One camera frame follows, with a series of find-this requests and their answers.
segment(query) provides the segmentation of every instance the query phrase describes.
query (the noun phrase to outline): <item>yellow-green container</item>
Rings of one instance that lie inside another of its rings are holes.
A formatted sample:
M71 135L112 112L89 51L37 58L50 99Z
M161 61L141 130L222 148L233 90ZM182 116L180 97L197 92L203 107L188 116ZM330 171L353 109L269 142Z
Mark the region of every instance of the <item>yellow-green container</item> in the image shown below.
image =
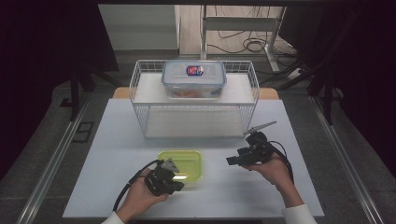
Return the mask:
M195 150L166 150L158 155L159 160L169 158L175 163L179 173L175 173L174 180L196 181L202 177L202 157Z

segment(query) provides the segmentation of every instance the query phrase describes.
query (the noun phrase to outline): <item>white tabletop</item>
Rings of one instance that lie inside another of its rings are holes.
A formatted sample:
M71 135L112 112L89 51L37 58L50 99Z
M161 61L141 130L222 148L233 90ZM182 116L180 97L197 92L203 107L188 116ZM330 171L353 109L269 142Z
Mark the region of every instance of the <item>white tabletop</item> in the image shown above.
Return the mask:
M262 131L281 143L293 167L295 185L314 216L323 216L285 107L280 100L259 101L251 126L272 120ZM169 149L194 149L203 157L203 178L188 183L142 219L282 217L275 187L256 172L229 166L226 158L246 147L244 139L145 139L129 100L111 99L64 211L64 217L108 217L125 183Z

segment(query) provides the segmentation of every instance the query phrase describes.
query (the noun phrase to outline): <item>white sleeve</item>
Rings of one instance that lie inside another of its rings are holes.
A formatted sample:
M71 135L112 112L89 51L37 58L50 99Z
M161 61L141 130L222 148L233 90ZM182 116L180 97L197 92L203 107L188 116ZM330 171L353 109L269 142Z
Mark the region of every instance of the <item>white sleeve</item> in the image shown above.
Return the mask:
M111 214L102 224L124 224L115 212Z
M302 204L295 207L282 209L283 217L287 224L316 224L308 205Z

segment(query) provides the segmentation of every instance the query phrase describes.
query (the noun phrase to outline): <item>wire basket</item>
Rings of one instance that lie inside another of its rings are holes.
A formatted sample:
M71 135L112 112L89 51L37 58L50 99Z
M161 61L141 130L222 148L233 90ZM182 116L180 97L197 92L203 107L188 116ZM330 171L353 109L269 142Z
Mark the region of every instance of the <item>wire basket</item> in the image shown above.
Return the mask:
M252 62L223 61L227 84L215 100L168 97L161 83L165 62L134 67L130 97L145 137L244 137L260 94Z

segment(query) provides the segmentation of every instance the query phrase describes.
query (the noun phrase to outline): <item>finger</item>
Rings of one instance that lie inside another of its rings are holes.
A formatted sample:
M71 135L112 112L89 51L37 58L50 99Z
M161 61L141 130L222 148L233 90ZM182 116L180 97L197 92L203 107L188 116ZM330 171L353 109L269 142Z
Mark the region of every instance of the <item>finger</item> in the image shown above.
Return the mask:
M245 166L242 166L242 167L247 169L247 170L249 170L249 171L252 171L252 170L256 171L257 170L257 166L258 165L245 165Z
M146 170L144 170L144 171L142 172L142 174L140 174L140 175L148 175L150 171L151 171L151 170L150 170L149 168L146 168Z
M158 197L159 202L164 202L166 199L168 199L169 194L162 194Z

